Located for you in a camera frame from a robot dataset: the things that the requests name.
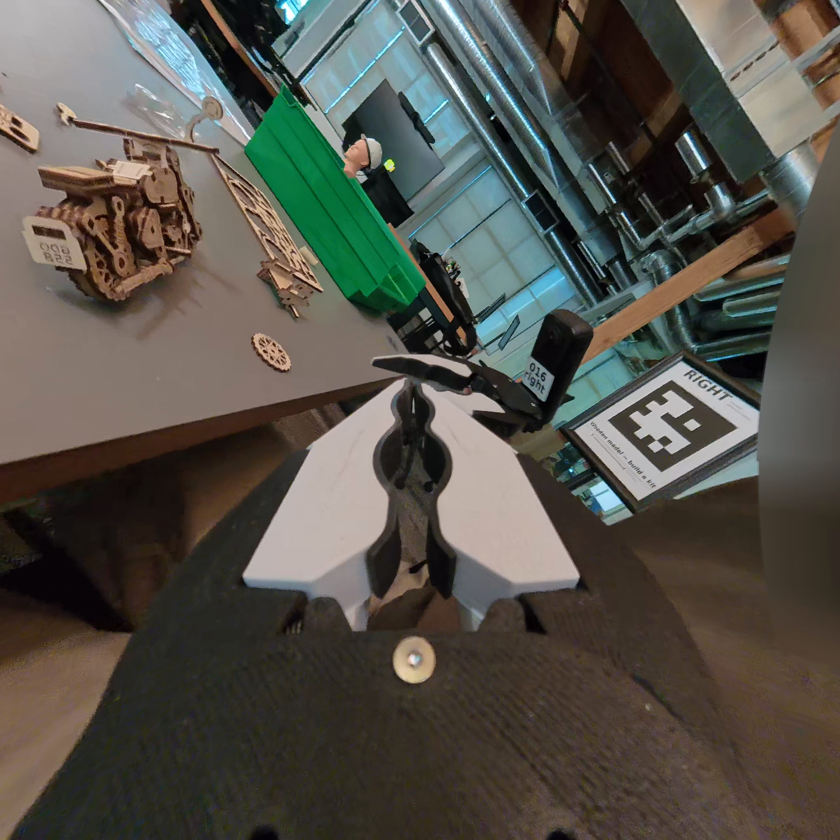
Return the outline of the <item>wooden ceiling beam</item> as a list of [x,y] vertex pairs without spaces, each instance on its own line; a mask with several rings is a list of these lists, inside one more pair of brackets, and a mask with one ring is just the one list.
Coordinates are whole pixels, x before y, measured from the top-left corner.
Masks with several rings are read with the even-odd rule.
[[712,281],[739,268],[748,259],[761,255],[795,230],[796,225],[787,213],[776,209],[738,231],[711,252],[597,326],[581,364],[589,363]]

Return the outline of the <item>wooden motorcycle model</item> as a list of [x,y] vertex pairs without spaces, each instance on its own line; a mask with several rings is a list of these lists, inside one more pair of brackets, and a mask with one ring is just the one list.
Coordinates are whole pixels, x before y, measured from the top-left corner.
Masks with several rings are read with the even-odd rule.
[[83,294],[126,301],[171,275],[203,240],[176,149],[219,149],[78,117],[72,127],[119,136],[124,158],[40,166],[42,186],[66,196],[24,217],[22,236],[35,263],[66,272]]

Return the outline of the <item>small clear plastic bag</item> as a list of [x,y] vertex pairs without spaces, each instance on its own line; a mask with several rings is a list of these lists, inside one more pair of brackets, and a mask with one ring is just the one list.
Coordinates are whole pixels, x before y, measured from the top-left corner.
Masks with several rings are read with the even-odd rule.
[[149,125],[171,137],[183,137],[186,119],[170,100],[160,98],[150,89],[133,84],[127,89],[126,103]]

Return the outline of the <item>black monitor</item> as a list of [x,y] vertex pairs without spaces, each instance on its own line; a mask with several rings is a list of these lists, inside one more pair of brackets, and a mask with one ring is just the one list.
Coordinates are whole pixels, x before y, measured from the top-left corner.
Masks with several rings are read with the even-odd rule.
[[343,122],[342,147],[346,151],[362,134],[377,140],[382,161],[392,161],[389,175],[402,198],[413,199],[444,171],[434,149],[434,136],[407,96],[386,80],[362,101]]

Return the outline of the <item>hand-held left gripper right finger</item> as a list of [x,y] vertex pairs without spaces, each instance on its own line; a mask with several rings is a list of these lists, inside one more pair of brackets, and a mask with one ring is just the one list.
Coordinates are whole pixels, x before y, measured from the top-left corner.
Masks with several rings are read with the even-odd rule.
[[429,578],[463,627],[477,630],[497,601],[576,589],[581,573],[515,450],[429,385],[424,405]]

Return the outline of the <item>metal air ducts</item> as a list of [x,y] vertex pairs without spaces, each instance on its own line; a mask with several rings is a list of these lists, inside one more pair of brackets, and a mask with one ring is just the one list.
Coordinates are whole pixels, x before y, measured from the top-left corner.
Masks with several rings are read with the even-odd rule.
[[591,304],[656,286],[763,217],[790,227],[651,323],[667,353],[757,368],[838,130],[838,2],[415,2],[427,62],[488,151],[574,234]]

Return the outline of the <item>wooden gear wheel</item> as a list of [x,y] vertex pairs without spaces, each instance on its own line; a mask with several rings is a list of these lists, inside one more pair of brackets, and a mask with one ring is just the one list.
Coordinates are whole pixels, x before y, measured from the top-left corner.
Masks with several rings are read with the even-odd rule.
[[291,370],[291,358],[283,347],[270,336],[256,332],[251,336],[250,344],[257,356],[272,370],[288,373]]

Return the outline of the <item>black framed marker sign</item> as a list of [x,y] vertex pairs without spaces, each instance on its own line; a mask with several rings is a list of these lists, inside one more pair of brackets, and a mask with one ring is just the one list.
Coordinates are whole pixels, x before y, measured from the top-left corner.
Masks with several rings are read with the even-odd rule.
[[562,426],[562,433],[639,513],[757,451],[761,395],[687,351],[657,362]]

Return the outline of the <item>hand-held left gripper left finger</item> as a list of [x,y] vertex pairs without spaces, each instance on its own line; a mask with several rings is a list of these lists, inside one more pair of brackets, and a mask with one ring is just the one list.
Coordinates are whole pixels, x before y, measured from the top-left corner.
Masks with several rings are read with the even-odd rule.
[[354,631],[365,630],[374,593],[367,555],[393,520],[375,453],[396,428],[402,390],[387,386],[308,447],[245,567],[247,587],[332,598]]

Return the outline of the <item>wooden sheet with round cutouts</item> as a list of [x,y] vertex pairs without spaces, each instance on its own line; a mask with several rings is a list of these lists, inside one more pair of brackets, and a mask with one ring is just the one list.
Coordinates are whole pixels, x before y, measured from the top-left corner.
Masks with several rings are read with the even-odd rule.
[[302,274],[304,281],[314,291],[322,293],[321,283],[309,263],[301,256],[298,246],[266,195],[218,154],[211,155],[211,161],[266,253],[266,259],[284,259]]

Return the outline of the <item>green plastic bin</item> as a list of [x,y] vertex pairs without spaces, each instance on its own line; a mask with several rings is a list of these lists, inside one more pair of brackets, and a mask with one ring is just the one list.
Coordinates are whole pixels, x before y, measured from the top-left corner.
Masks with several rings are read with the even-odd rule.
[[425,275],[287,86],[245,153],[349,301],[377,312],[415,302]]

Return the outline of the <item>small wooden plate part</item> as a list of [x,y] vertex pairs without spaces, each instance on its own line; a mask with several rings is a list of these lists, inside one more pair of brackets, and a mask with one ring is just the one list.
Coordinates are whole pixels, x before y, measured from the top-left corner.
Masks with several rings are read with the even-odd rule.
[[0,106],[1,134],[14,142],[17,146],[35,154],[39,150],[40,135],[34,125],[19,117],[15,112]]

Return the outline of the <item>small wooden assembly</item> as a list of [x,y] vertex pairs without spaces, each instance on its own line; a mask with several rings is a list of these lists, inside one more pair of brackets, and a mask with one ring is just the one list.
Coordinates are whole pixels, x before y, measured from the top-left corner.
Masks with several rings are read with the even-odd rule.
[[298,320],[301,309],[309,305],[314,289],[284,259],[266,259],[260,265],[257,277],[272,288],[279,304]]

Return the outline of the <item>large clear plastic sheet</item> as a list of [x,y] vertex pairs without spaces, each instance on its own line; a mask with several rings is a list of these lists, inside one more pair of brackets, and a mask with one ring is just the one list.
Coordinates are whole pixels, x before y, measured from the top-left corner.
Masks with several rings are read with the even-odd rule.
[[223,106],[221,128],[246,146],[255,129],[206,58],[155,1],[100,1],[131,46],[197,107],[205,98]]

